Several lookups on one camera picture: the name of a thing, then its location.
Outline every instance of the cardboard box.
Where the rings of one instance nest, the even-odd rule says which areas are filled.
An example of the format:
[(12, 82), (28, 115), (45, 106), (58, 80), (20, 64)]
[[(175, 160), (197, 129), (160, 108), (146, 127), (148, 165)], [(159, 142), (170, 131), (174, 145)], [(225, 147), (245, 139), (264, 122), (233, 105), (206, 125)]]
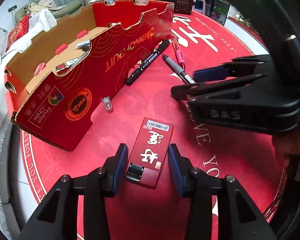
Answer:
[[(146, 6), (133, 0), (118, 0), (114, 5), (98, 2), (39, 33), (32, 45), (6, 66), (11, 121), (49, 144), (74, 150), (92, 125), (91, 114), (102, 98), (113, 98), (130, 68), (144, 60), (160, 41), (170, 38), (173, 9), (173, 3), (163, 1), (151, 1)], [(82, 30), (88, 34), (77, 39)], [(83, 54), (75, 45), (88, 39), (87, 56), (56, 73), (57, 65)], [(55, 55), (64, 43), (68, 48)], [(34, 76), (41, 62), (46, 67)]]

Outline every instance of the barcode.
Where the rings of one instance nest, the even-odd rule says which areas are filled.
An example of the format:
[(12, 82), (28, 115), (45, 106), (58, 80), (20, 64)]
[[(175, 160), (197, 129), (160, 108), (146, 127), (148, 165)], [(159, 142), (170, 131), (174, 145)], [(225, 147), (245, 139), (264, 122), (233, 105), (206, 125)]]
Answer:
[(166, 124), (155, 122), (155, 121), (151, 121), (151, 120), (147, 121), (147, 126), (151, 126), (151, 127), (163, 130), (163, 131), (169, 131), (169, 127), (170, 127), (170, 126), (168, 126)]

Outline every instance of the orange circular seal logo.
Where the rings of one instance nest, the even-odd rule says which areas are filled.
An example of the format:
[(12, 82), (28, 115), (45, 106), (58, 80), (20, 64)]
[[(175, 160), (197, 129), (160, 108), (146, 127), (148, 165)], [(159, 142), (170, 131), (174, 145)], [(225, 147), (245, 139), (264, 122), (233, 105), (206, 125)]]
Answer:
[(84, 117), (90, 109), (92, 95), (89, 89), (82, 88), (72, 95), (71, 101), (67, 104), (66, 117), (71, 121), (77, 121)]

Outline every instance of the round table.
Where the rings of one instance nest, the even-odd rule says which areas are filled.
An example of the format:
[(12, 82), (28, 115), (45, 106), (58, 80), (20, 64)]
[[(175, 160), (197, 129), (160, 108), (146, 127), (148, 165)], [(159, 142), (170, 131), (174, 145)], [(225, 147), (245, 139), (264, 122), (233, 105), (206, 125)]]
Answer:
[[(179, 38), (189, 75), (196, 69), (252, 55), (226, 28), (196, 12), (188, 20), (174, 18), (172, 32)], [(176, 61), (172, 45), (164, 53)], [(170, 94), (172, 86), (183, 84), (171, 74), (172, 70), (158, 57), (131, 86), (124, 86), (117, 93), (111, 113), (102, 104), (95, 109), (91, 116), (93, 125), (73, 152), (22, 132), (24, 166), (37, 202), (61, 175), (74, 178), (102, 166), (120, 143), (127, 144), (130, 154), (143, 118), (149, 117), (173, 124), (170, 143), (177, 144), (182, 156), (211, 176), (234, 175), (264, 212), (281, 193), (279, 188), (284, 182), (271, 137), (193, 122), (186, 103), (175, 101)], [(217, 239), (218, 234), (216, 201), (214, 198), (212, 239)], [(155, 189), (125, 179), (118, 195), (106, 198), (111, 239), (182, 240), (189, 205), (190, 199), (181, 199), (174, 188), (166, 158)], [(78, 238), (83, 239), (83, 197), (79, 198), (77, 232)]]

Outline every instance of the wall outlet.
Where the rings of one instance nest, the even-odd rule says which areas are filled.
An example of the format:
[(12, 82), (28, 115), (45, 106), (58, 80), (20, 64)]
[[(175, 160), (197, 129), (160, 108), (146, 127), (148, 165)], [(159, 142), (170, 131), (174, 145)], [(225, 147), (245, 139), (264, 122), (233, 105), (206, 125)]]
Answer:
[(9, 9), (8, 9), (8, 12), (11, 12), (11, 11), (13, 11), (14, 9), (16, 9), (17, 8), (17, 5), (14, 5), (14, 6), (12, 6), (12, 7), (10, 7)]

